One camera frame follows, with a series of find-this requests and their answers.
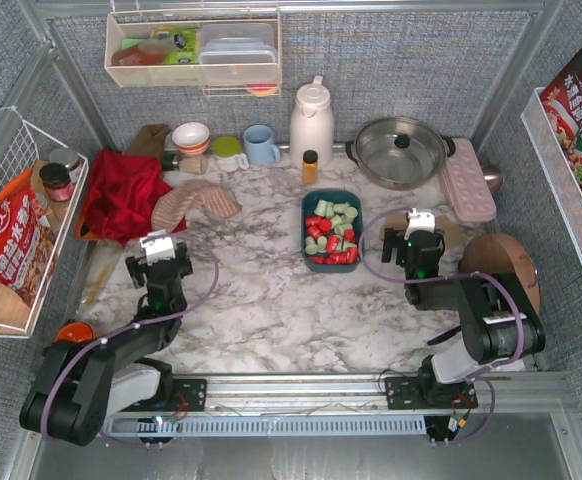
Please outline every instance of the red cloth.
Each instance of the red cloth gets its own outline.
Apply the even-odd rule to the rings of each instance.
[[[93,165],[84,203],[84,223],[97,238],[122,245],[151,232],[151,214],[158,199],[172,188],[160,175],[160,161],[102,150]],[[186,228],[186,221],[175,228]]]

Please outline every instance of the white thermos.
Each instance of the white thermos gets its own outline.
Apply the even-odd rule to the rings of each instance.
[[[307,150],[318,153],[318,169],[326,167],[333,155],[331,94],[322,85],[321,76],[298,89],[291,115],[289,154],[296,167],[302,168]]]

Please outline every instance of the pink tray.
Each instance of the pink tray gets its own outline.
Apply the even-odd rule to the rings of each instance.
[[[447,201],[463,223],[485,223],[495,218],[496,207],[473,145],[466,138],[454,138],[456,152],[440,171],[440,183]]]

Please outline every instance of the gray floor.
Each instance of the gray floor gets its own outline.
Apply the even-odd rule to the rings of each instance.
[[[33,479],[526,480],[570,478],[546,415],[497,415],[474,442],[432,449],[422,436],[206,438],[146,451],[96,439],[42,446]]]

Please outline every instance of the robotic arm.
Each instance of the robotic arm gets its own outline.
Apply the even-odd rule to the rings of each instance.
[[[181,278],[193,273],[187,246],[174,245],[171,238],[159,237],[162,233],[156,232],[140,241],[145,250],[143,257],[126,260],[136,288],[147,287],[133,322],[187,308],[181,284]],[[179,318],[143,325],[88,352],[62,383],[53,401],[49,435],[86,445],[95,438],[108,415],[142,400],[153,407],[166,403],[173,383],[171,366],[143,357],[168,346],[181,325]],[[22,428],[40,431],[49,392],[66,364],[83,347],[84,344],[66,341],[51,345],[20,411]]]
[[[396,264],[408,280],[438,276],[444,254],[444,232],[436,230],[435,217],[428,211],[407,214],[406,230],[386,229],[382,261]],[[544,329],[515,273],[495,274],[521,312],[524,329],[522,356],[541,352],[545,347]],[[517,328],[511,307],[500,292],[479,277],[435,283],[406,284],[409,303],[419,310],[457,310],[462,339],[446,351],[424,359],[418,370],[418,389],[428,404],[448,405],[458,392],[466,390],[466,378],[499,359],[511,357],[517,345]]]

